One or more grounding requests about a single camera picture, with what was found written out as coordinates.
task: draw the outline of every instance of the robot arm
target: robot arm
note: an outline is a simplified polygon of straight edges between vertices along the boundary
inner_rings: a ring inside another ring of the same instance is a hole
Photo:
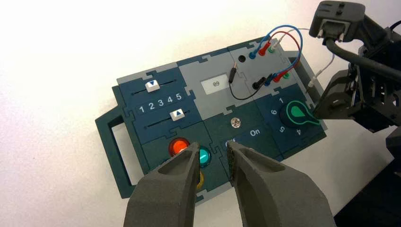
[[[306,174],[233,141],[227,158],[244,226],[335,226],[326,197]],[[139,181],[124,227],[193,226],[199,172],[193,143]]]
[[[350,65],[331,78],[314,110],[315,117],[352,119],[371,132],[401,125],[401,36],[393,28],[381,28],[365,15],[362,4],[319,4],[309,34],[323,38],[323,45]],[[354,39],[364,43],[359,55],[335,43]],[[396,157],[401,146],[394,142],[399,133],[393,134],[387,147]]]

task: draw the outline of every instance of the white background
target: white background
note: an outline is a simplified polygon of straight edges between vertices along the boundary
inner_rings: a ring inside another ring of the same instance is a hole
[[[0,226],[122,226],[128,199],[120,198],[95,126],[116,106],[116,78],[280,24],[309,27],[318,2],[2,0]],[[401,19],[399,0],[359,2],[381,26]],[[330,54],[303,33],[317,72]],[[336,58],[319,78],[323,87],[346,67]],[[391,161],[384,139],[394,128],[372,134],[352,121],[325,122],[327,138],[284,162],[307,173],[337,213]],[[234,190],[198,206],[194,225],[241,227]]]

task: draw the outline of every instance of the screw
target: screw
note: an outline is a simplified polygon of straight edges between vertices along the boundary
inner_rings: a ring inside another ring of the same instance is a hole
[[[319,33],[317,34],[318,38],[321,38],[323,36],[323,29],[320,29]]]
[[[231,119],[231,126],[233,128],[239,128],[241,126],[241,120],[237,117],[233,117],[233,119]]]
[[[341,33],[339,36],[339,42],[341,43],[342,41],[344,41],[344,33]]]

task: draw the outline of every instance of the control panel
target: control panel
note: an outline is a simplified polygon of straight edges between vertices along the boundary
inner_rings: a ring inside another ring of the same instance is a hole
[[[306,84],[313,72],[302,56],[279,81],[253,83],[285,68],[297,52],[274,52],[249,58],[261,38],[236,44],[117,79],[113,92],[118,106],[96,120],[122,198],[131,184],[110,128],[125,123],[144,174],[178,154],[192,142],[200,144],[197,202],[231,187],[227,141],[281,161],[326,135],[323,122],[311,111],[323,92]],[[235,79],[229,75],[236,66]]]

